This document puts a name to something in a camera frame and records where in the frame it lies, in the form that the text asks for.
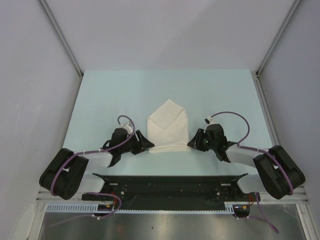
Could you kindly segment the white cloth napkin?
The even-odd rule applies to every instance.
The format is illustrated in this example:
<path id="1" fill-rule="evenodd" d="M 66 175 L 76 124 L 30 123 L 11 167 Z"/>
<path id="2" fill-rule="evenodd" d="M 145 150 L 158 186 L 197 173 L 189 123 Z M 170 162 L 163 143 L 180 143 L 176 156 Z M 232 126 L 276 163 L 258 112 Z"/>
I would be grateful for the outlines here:
<path id="1" fill-rule="evenodd" d="M 189 152 L 188 116 L 184 107 L 168 99 L 147 118 L 147 139 L 154 144 L 151 154 Z"/>

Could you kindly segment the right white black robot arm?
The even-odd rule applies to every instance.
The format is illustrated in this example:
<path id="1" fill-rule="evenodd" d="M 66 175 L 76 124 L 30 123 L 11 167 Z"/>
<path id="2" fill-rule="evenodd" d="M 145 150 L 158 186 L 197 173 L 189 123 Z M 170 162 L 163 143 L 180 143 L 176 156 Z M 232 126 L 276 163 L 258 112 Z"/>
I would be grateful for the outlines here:
<path id="1" fill-rule="evenodd" d="M 210 124 L 199 128 L 187 146 L 202 152 L 214 151 L 221 162 L 240 163 L 256 168 L 258 174 L 245 174 L 230 188 L 231 196 L 242 201 L 251 192 L 266 190 L 279 200 L 293 194 L 294 189 L 305 183 L 306 178 L 294 160 L 280 146 L 269 149 L 238 146 L 227 140 L 222 126 Z"/>

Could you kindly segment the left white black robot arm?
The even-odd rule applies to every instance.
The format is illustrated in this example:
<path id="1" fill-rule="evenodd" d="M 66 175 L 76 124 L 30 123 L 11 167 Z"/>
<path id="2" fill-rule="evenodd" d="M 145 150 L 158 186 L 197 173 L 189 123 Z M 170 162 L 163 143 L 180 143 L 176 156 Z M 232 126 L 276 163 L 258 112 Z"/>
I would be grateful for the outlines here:
<path id="1" fill-rule="evenodd" d="M 53 196 L 69 200 L 78 191 L 89 163 L 98 160 L 103 167 L 113 167 L 125 153 L 137 155 L 155 144 L 143 136 L 140 130 L 129 133 L 125 128 L 116 128 L 111 139 L 102 148 L 87 152 L 74 153 L 62 148 L 39 178 L 39 185 Z"/>

